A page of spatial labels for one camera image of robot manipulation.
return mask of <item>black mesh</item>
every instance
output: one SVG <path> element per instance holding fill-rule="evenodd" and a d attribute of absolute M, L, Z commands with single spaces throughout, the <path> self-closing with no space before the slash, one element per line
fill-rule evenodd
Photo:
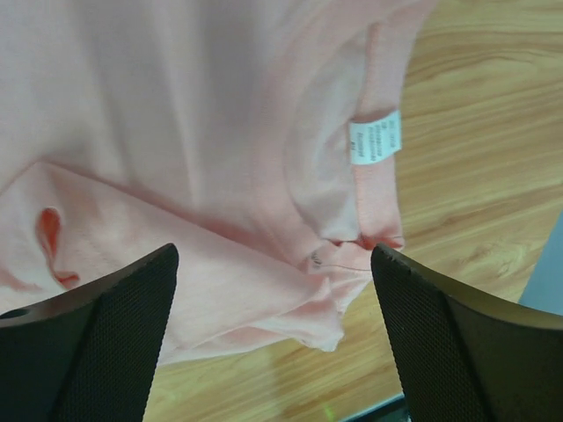
<path fill-rule="evenodd" d="M 141 421 L 177 266 L 170 245 L 39 304 L 31 315 L 53 315 L 72 302 L 71 311 L 0 324 L 2 420 Z"/>
<path fill-rule="evenodd" d="M 563 317 L 488 295 L 385 246 L 377 296 L 415 422 L 563 419 Z"/>
<path fill-rule="evenodd" d="M 372 267 L 413 420 L 489 420 L 463 342 L 452 330 L 455 325 L 443 295 L 382 251 L 374 251 Z"/>

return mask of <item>pink fabric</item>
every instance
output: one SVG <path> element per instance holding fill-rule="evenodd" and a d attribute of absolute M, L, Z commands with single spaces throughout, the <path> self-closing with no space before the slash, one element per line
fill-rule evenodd
<path fill-rule="evenodd" d="M 399 247 L 398 107 L 435 0 L 16 0 L 0 6 L 0 313 L 180 252 L 161 363 L 284 338 L 332 351 Z"/>

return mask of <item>wooden table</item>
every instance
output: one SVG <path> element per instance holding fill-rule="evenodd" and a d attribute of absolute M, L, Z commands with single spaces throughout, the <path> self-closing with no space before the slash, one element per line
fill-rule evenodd
<path fill-rule="evenodd" d="M 442 0 L 402 111 L 406 254 L 516 301 L 563 208 L 563 0 Z M 146 420 L 327 421 L 399 393 L 372 286 L 345 325 L 335 353 L 286 341 L 162 367 Z"/>

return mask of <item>table surface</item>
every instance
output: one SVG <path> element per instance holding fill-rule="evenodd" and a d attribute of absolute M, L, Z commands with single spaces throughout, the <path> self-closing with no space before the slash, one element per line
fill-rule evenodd
<path fill-rule="evenodd" d="M 563 208 L 563 0 L 442 0 L 406 79 L 406 254 L 517 301 Z M 147 421 L 327 421 L 399 393 L 373 286 L 335 353 L 288 340 L 157 371 Z"/>

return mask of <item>white label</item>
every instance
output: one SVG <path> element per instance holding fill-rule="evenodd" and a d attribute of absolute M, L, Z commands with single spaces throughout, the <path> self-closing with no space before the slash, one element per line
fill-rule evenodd
<path fill-rule="evenodd" d="M 374 164 L 401 150 L 401 112 L 368 123 L 350 122 L 350 160 Z"/>

